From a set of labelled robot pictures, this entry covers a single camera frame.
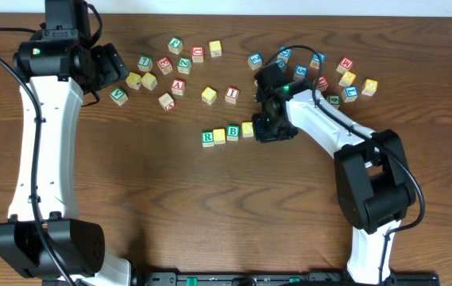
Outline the green B block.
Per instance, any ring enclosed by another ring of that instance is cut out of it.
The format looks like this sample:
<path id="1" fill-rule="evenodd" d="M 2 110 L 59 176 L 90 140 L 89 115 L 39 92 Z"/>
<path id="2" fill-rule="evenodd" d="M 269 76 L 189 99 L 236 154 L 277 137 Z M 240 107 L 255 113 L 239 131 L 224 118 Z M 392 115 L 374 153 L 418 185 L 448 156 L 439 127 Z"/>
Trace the green B block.
<path id="1" fill-rule="evenodd" d="M 226 128 L 226 139 L 227 141 L 238 141 L 240 134 L 240 126 L 229 125 Z"/>

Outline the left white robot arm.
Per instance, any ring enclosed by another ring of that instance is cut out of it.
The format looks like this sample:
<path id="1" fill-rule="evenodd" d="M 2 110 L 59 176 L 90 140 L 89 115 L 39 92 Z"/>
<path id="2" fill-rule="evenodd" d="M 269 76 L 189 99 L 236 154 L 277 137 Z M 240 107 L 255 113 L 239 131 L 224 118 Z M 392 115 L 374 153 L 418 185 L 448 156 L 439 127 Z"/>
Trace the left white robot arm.
<path id="1" fill-rule="evenodd" d="M 75 133 L 83 98 L 128 75 L 112 44 L 99 44 L 76 0 L 45 4 L 45 23 L 20 44 L 8 72 L 23 106 L 21 160 L 0 258 L 45 285 L 137 285 L 129 261 L 107 251 L 102 227 L 79 217 L 75 199 Z"/>

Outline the yellow O block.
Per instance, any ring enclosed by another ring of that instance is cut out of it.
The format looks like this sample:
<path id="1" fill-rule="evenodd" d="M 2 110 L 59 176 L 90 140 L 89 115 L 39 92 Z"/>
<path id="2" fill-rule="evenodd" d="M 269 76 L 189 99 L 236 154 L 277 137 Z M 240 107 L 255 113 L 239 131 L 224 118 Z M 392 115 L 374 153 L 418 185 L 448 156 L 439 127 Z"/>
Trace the yellow O block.
<path id="1" fill-rule="evenodd" d="M 253 123 L 252 122 L 243 122 L 241 124 L 241 134 L 243 137 L 253 137 Z"/>
<path id="2" fill-rule="evenodd" d="M 221 129 L 214 129 L 213 130 L 213 139 L 215 145 L 221 145 L 226 143 L 226 130 Z"/>

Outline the green R block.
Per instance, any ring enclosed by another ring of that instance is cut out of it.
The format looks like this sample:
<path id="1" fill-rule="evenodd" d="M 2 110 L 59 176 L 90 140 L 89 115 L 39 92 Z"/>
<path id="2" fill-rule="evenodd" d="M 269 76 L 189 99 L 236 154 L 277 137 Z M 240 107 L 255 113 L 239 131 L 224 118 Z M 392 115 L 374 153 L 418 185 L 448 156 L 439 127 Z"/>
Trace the green R block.
<path id="1" fill-rule="evenodd" d="M 204 131 L 201 134 L 202 145 L 204 148 L 214 146 L 214 134 L 212 131 Z"/>

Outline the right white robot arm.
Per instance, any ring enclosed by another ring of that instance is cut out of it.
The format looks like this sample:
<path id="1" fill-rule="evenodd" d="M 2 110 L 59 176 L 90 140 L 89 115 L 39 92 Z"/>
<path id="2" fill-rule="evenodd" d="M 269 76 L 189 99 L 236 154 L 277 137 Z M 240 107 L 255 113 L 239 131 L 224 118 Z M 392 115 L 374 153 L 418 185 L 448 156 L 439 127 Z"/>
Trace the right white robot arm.
<path id="1" fill-rule="evenodd" d="M 253 115 L 255 138 L 285 141 L 303 131 L 332 157 L 338 203 L 353 227 L 346 271 L 359 284 L 387 284 L 392 240 L 417 196 L 400 137 L 357 124 L 308 81 L 288 80 L 277 64 L 254 79 L 262 106 Z"/>

